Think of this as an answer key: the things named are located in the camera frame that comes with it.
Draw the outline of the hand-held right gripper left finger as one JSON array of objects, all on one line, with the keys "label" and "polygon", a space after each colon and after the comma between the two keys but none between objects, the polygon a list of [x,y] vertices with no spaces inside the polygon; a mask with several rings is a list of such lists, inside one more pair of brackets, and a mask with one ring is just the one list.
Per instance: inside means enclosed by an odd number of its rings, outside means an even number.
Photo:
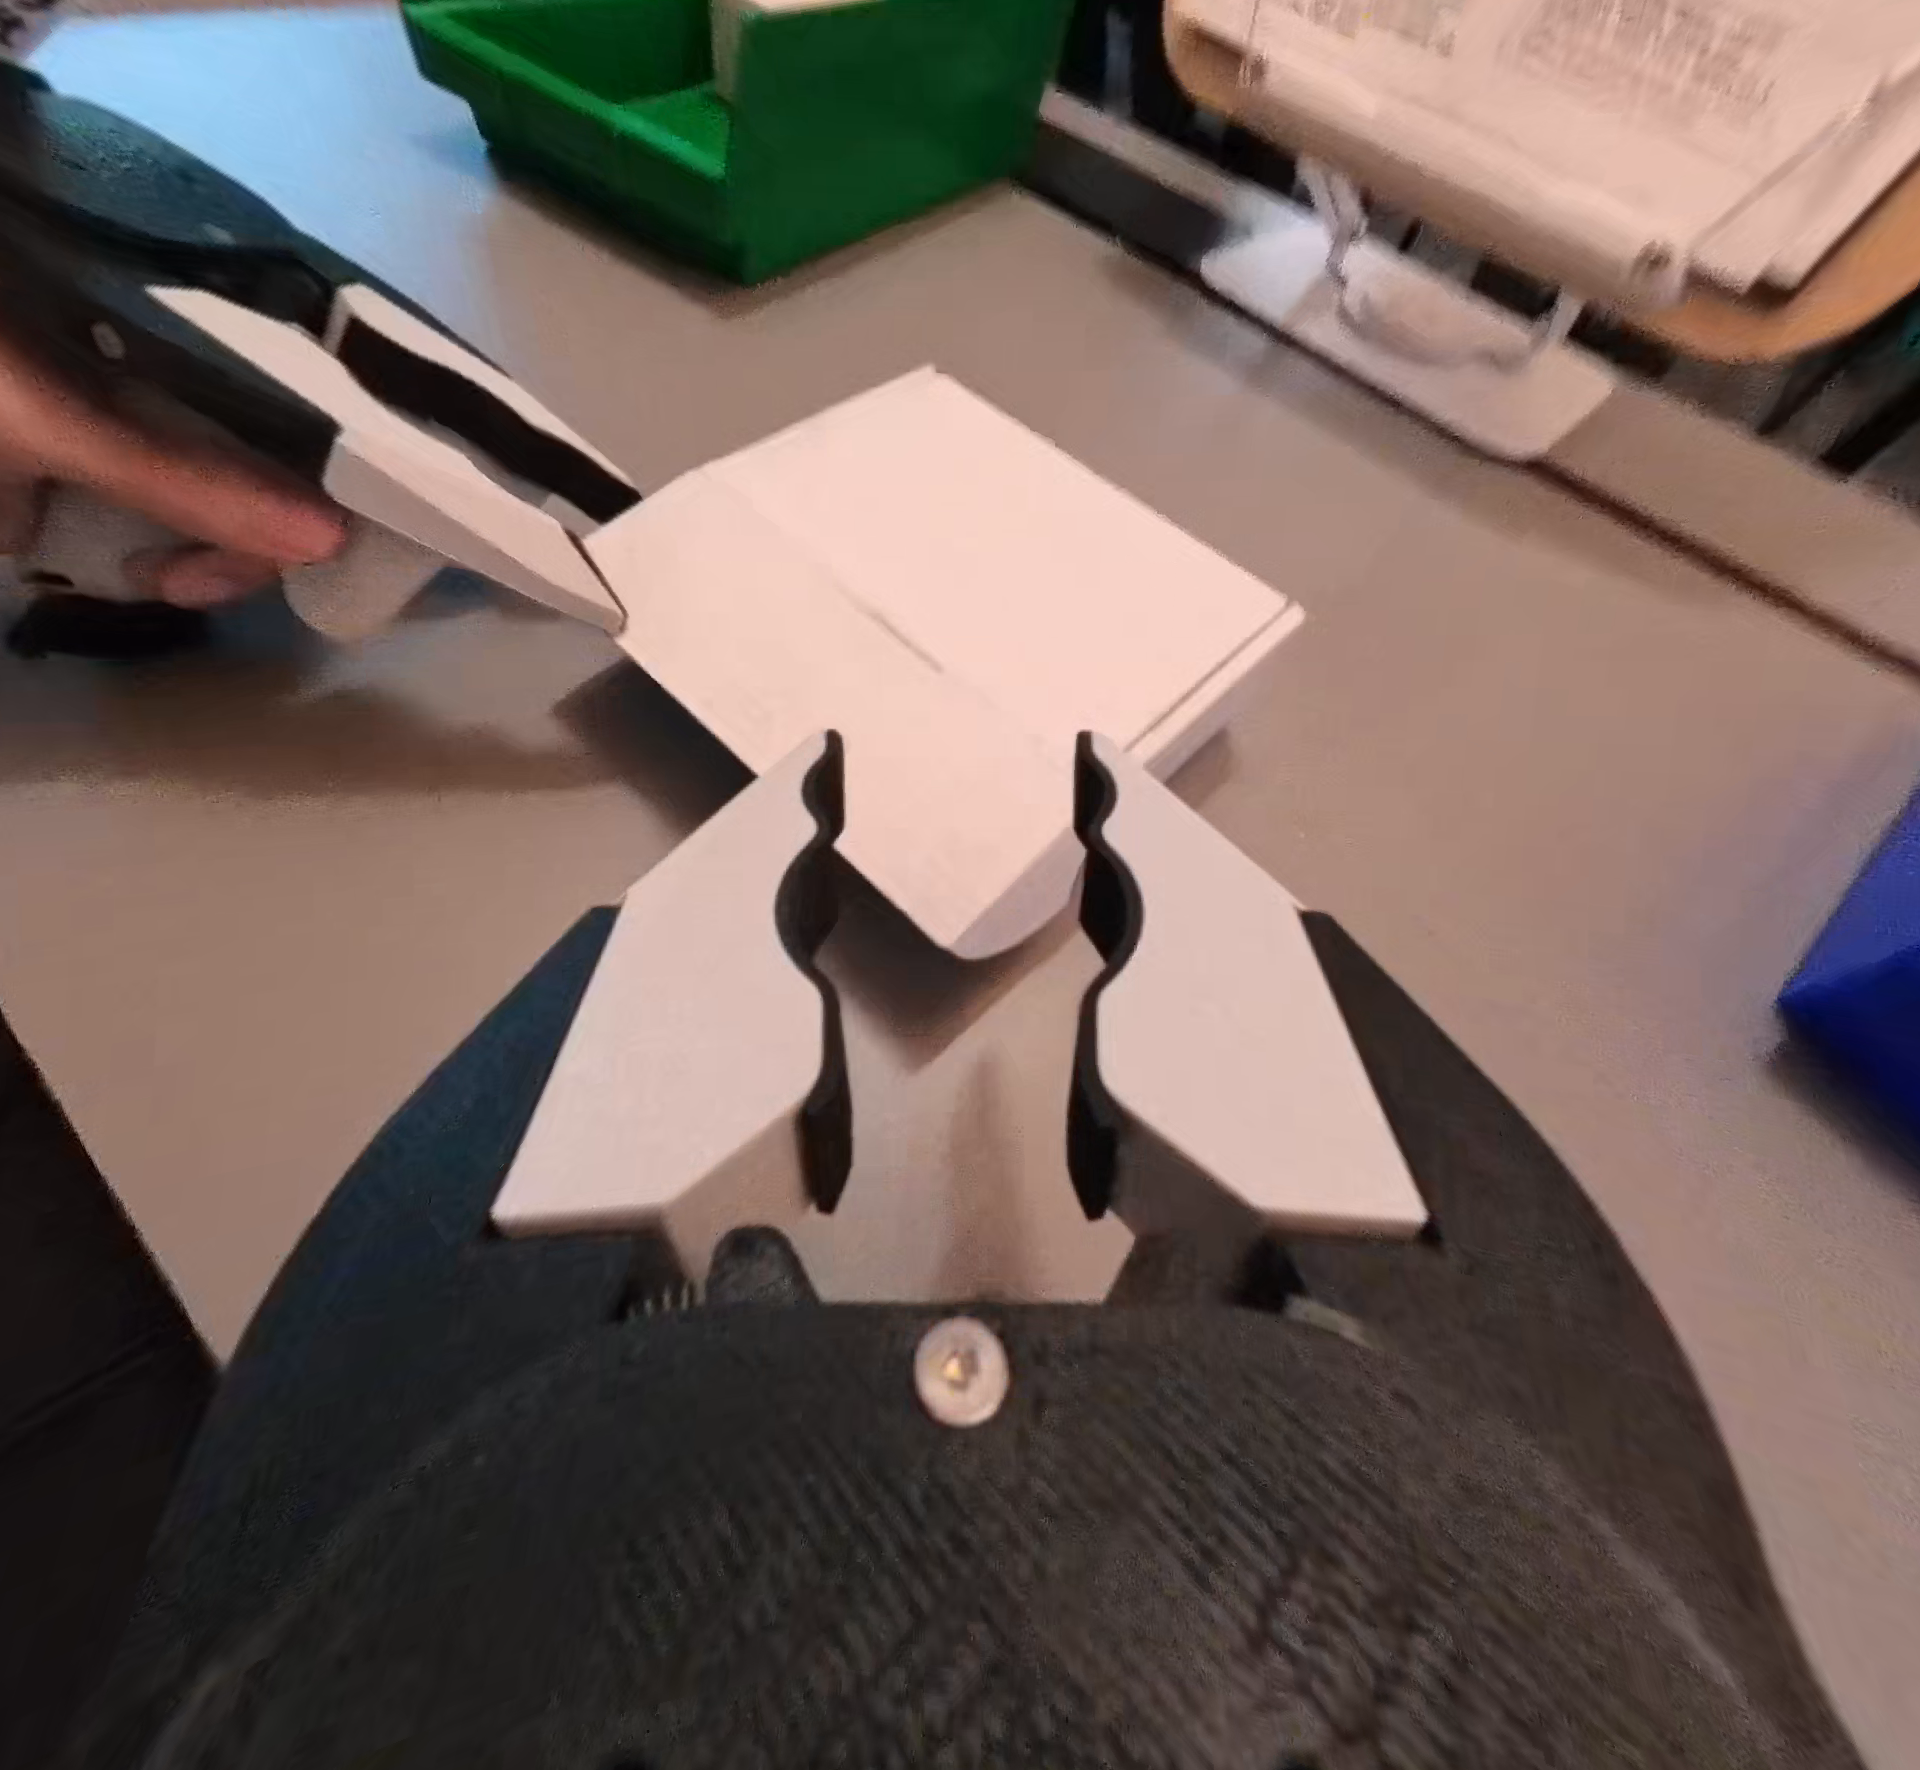
[{"label": "hand-held right gripper left finger", "polygon": [[853,1176],[834,729],[733,797],[623,896],[494,1198],[506,1238],[628,1232],[707,1269],[733,1229],[833,1215]]}]

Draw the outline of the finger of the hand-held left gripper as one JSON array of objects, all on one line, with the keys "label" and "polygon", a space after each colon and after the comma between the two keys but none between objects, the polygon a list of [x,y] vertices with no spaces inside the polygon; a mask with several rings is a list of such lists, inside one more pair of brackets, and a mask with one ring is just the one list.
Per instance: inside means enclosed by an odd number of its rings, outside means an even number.
[{"label": "finger of the hand-held left gripper", "polygon": [[640,490],[526,386],[395,295],[340,286],[333,355],[386,409],[458,442],[538,502],[584,519],[611,519],[640,502]]},{"label": "finger of the hand-held left gripper", "polygon": [[328,562],[288,573],[281,584],[308,625],[380,633],[453,565],[600,629],[625,628],[623,606],[553,513],[518,498],[459,445],[384,404],[325,340],[205,290],[160,286],[153,298],[288,386],[339,431],[320,487],[349,513],[349,538]]}]

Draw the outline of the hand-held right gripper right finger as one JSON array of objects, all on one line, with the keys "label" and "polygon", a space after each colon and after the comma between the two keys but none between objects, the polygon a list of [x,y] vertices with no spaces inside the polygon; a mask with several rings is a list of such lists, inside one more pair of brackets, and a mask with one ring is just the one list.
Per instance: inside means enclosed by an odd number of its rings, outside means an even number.
[{"label": "hand-held right gripper right finger", "polygon": [[1415,1240],[1430,1207],[1303,903],[1113,740],[1073,754],[1069,1181],[1134,1235]]}]

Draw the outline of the green plastic bin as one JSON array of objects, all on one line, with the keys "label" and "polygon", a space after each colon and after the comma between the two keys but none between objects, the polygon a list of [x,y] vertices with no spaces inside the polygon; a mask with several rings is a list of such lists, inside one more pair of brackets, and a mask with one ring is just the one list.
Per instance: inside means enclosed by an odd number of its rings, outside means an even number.
[{"label": "green plastic bin", "polygon": [[707,0],[400,0],[496,167],[736,284],[1015,176],[1077,0],[877,0],[746,31]]}]

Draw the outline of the blue plastic bin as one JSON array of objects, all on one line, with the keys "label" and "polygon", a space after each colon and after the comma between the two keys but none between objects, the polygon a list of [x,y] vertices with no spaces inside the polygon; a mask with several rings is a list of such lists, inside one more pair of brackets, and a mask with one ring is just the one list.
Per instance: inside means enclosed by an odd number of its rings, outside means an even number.
[{"label": "blue plastic bin", "polygon": [[1919,796],[1872,849],[1777,994],[1838,1084],[1919,1139]]}]

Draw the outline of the grey desk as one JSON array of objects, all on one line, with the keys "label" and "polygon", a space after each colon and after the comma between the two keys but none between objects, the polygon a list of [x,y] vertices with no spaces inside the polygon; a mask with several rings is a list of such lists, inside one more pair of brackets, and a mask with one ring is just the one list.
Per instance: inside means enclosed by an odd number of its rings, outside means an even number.
[{"label": "grey desk", "polygon": [[[491,173],[372,1],[70,25],[640,486],[922,365],[1306,608],[1177,777],[1572,1165],[1690,1352],[1864,1758],[1917,1765],[1917,1173],[1771,997],[1917,778],[1917,678],[998,187],[720,294]],[[592,629],[455,586],[339,650],[5,667],[5,1012],[228,1355],[349,1162],[736,784]]]}]

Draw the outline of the person's left hand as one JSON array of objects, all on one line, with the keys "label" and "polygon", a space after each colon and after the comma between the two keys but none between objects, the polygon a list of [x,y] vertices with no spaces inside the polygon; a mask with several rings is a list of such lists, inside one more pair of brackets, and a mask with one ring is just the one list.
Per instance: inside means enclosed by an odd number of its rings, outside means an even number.
[{"label": "person's left hand", "polygon": [[339,508],[277,470],[149,414],[3,339],[3,553],[32,542],[50,490],[144,516],[177,542],[137,554],[134,590],[180,608],[252,597],[286,573],[333,560],[349,540]]}]

